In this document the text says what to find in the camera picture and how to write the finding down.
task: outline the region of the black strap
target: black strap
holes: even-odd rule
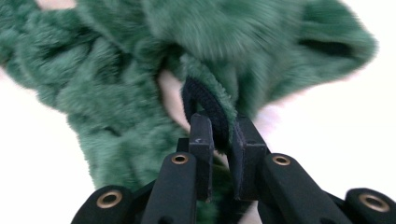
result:
[[[229,123],[223,107],[214,94],[199,80],[187,77],[182,91],[184,113],[187,121],[197,112],[198,104],[210,118],[213,130],[213,140],[216,147],[226,147],[229,144]]]

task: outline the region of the green faux fur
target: green faux fur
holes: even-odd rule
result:
[[[78,0],[53,11],[0,1],[0,63],[67,114],[97,188],[142,187],[187,136],[163,108],[164,68],[206,84],[232,124],[237,112],[253,119],[374,52],[374,40],[335,0]],[[221,182],[220,194],[229,188]],[[199,222],[213,223],[214,205],[202,207]]]

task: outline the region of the brass grommet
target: brass grommet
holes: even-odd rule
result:
[[[390,210],[389,205],[382,199],[368,193],[359,195],[361,203],[377,212],[388,212]]]
[[[117,205],[121,199],[121,192],[119,190],[113,189],[102,194],[96,201],[96,205],[100,208],[111,208]]]
[[[278,164],[278,165],[290,165],[289,158],[286,158],[284,156],[274,156],[273,157],[273,162]]]
[[[172,163],[180,165],[180,164],[184,164],[189,160],[189,158],[185,155],[176,155],[172,158]]]

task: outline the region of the clamp jaw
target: clamp jaw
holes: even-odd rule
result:
[[[134,193],[119,186],[97,190],[72,224],[195,223],[196,201],[209,202],[212,196],[214,148],[209,117],[194,114],[190,138],[179,139],[157,180]],[[396,223],[392,199],[371,189],[352,189],[343,201],[323,191],[294,158],[271,153],[247,117],[236,119],[227,158],[234,198],[259,201],[262,223]]]

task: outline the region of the fur costume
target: fur costume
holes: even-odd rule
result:
[[[374,52],[335,0],[78,0],[51,11],[0,1],[0,64],[68,115],[97,188],[141,188],[187,135],[163,108],[163,69],[203,82],[232,124],[237,113],[253,119],[269,102],[345,76]],[[221,181],[219,194],[229,187]],[[205,204],[198,220],[216,213]]]

